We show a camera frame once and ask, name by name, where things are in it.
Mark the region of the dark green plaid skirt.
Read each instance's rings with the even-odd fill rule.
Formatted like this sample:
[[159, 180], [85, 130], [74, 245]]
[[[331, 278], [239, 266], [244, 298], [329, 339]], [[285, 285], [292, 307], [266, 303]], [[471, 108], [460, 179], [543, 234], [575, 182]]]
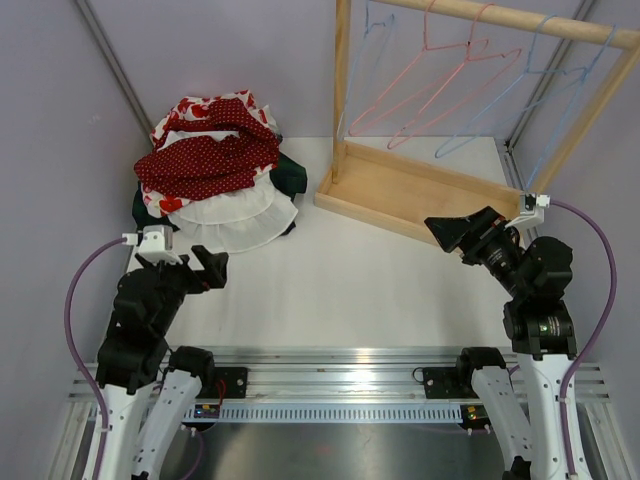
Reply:
[[132, 216], [139, 230], [166, 225], [238, 253], [289, 234], [298, 214], [295, 197], [306, 189], [306, 169], [280, 154], [275, 166], [256, 170], [249, 187], [204, 200], [171, 197], [140, 184]]

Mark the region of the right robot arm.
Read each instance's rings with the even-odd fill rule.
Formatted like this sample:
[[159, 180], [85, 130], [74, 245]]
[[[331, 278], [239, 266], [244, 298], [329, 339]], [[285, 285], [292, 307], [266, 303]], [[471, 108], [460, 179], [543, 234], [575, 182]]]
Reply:
[[495, 348], [463, 349], [453, 374], [460, 393], [482, 401], [501, 448], [503, 478], [591, 478], [574, 391], [574, 325], [563, 300], [572, 249], [548, 236], [522, 247], [518, 230], [491, 207], [466, 217], [429, 217], [425, 225], [443, 251], [459, 251], [465, 265], [484, 266], [511, 297], [503, 324], [527, 404], [520, 405]]

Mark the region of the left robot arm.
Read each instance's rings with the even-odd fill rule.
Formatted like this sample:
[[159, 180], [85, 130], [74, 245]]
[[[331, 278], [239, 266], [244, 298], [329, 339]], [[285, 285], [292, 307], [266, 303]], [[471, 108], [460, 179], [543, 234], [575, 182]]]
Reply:
[[211, 352], [182, 346], [169, 349], [166, 334], [188, 295], [222, 289], [227, 253], [191, 249], [176, 262], [151, 263], [119, 281], [106, 337], [98, 351], [99, 390], [87, 474], [95, 479], [156, 479], [173, 437], [196, 397], [217, 383]]

